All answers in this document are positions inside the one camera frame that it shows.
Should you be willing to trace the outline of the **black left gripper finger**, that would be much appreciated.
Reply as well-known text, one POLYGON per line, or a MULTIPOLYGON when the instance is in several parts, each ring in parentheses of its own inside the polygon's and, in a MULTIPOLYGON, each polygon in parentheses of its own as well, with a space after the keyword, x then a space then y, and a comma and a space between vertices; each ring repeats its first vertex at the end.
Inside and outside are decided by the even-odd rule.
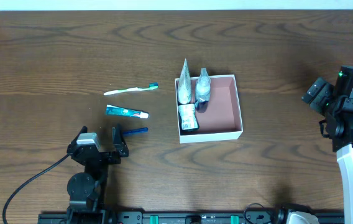
POLYGON ((86 126, 83 126, 80 132, 78 133, 78 135, 76 136, 76 139, 78 139, 81 134, 87 133, 87 131, 88 131, 88 128, 86 126))
POLYGON ((112 144, 119 154, 119 157, 128 157, 129 149, 124 140, 124 136, 122 133, 122 128, 120 124, 117 124, 115 127, 112 127, 112 144))

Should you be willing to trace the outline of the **green toothpaste tube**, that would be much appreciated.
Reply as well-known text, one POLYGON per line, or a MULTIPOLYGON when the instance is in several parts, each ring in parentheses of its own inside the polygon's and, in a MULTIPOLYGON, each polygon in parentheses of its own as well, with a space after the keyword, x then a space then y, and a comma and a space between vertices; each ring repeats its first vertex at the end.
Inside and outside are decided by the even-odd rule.
POLYGON ((127 116, 127 117, 135 117, 140 119, 148 119, 149 114, 143 111, 131 110, 127 108, 121 108, 118 106, 107 105, 105 110, 106 115, 114 115, 114 116, 127 116))

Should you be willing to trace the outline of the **green white soap packet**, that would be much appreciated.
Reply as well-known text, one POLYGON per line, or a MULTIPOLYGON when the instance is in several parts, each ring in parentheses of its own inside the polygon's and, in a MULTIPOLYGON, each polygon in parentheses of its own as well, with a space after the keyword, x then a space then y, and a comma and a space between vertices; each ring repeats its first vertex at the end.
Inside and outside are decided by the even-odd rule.
POLYGON ((179 105, 178 112, 180 115, 182 131, 194 131, 199 128, 194 104, 179 105))

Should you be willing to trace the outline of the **blue hand soap pump bottle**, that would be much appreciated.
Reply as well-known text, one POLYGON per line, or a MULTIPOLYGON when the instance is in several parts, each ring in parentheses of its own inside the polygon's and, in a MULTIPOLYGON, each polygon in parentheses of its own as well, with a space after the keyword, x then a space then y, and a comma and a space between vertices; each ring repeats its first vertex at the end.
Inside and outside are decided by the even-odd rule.
POLYGON ((195 88, 195 108, 197 112, 204 113, 206 111, 210 97, 211 78, 208 75, 207 69, 202 68, 195 88))

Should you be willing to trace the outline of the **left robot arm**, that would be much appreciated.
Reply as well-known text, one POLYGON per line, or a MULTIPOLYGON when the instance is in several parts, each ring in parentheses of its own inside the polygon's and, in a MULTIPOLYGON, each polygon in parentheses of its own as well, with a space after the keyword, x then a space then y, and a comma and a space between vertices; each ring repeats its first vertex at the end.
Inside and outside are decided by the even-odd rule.
POLYGON ((99 137, 86 126, 67 147, 67 154, 84 167, 67 184, 70 196, 67 223, 117 223, 115 212, 105 207, 104 198, 110 165, 121 163, 129 155, 121 125, 112 128, 113 151, 99 150, 99 137))

